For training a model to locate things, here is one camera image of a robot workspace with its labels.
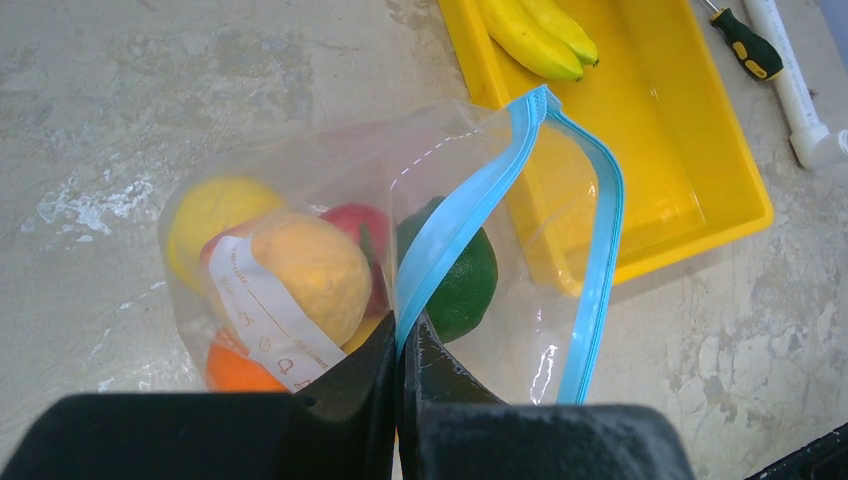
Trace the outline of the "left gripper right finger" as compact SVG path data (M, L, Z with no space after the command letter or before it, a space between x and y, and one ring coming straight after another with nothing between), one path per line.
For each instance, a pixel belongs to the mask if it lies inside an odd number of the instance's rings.
M426 315L396 387L406 479L691 479L679 435L639 405L510 405L438 340Z

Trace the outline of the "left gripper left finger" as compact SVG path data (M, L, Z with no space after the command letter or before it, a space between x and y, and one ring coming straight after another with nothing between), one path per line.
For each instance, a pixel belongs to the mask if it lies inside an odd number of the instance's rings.
M395 321L294 394L79 394L31 426L5 479L387 479Z

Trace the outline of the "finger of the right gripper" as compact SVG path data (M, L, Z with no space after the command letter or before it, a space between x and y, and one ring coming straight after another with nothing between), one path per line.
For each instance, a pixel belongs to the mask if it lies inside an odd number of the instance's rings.
M847 480L847 425L750 476L752 480Z

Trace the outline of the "orange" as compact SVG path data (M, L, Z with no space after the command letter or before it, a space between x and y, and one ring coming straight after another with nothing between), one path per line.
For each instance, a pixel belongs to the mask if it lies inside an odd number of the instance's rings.
M288 389L261 364L247 358L246 350L226 328L219 329L209 346L204 380L217 392L287 392Z

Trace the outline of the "green avocado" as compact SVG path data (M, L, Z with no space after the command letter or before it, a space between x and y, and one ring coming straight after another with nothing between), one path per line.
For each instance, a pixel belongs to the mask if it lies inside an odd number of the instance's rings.
M494 248L480 228L451 266L426 305L439 340L447 344L483 320L498 282Z

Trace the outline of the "yellow lemon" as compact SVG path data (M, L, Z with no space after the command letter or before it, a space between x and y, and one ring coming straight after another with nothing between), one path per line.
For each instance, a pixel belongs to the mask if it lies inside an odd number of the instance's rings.
M351 238L321 218L283 212L259 224L251 253L337 346L352 339L372 293L372 277Z

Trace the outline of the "red apple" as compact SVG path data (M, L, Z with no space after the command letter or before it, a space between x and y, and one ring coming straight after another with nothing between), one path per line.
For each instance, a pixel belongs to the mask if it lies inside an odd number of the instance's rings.
M389 219L372 206L348 203L320 215L356 243L368 260L372 293L365 310L367 316L383 317L389 310L382 263L389 243Z

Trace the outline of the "clear zip top bag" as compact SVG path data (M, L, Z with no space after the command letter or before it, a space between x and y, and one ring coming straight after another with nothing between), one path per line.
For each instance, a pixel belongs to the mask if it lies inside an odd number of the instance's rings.
M549 131L575 147L566 163L588 173L596 200L578 294L536 283L507 203L508 194ZM192 186L245 176L286 204L209 240L200 253L203 293L166 264L166 228ZM348 203L389 219L382 263L389 310L364 314L337 346L281 281L251 253L253 232L275 214L320 218ZM178 333L204 380L210 344L226 328L288 391L297 393L359 349L386 316L403 350L416 321L451 266L482 228L494 248L498 282L481 323L442 343L485 388L518 404L583 403L604 333L622 235L625 185L617 159L570 119L559 99L537 87L504 107L443 100L382 121L261 142L206 161L168 199L158 241Z

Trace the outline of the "yellow round fruit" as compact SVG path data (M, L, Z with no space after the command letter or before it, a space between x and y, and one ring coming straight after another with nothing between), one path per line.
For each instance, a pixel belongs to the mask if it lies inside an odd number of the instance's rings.
M281 194L251 177L219 176L192 186L180 198L166 228L166 264L180 281L201 295L199 261L207 242L285 204Z

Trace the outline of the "yellow plastic tray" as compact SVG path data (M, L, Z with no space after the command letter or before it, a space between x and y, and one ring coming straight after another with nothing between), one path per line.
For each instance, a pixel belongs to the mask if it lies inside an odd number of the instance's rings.
M625 184L616 283L768 228L773 207L696 12L687 1L566 1L600 63L549 87L604 143ZM508 194L533 280L576 295L586 270L594 179L545 131Z

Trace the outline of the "yellow banana bunch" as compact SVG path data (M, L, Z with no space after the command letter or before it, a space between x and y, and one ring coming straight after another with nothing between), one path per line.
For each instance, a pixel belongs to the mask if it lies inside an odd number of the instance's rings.
M542 78L579 81L599 63L596 43L554 1L488 0L478 8L489 36Z

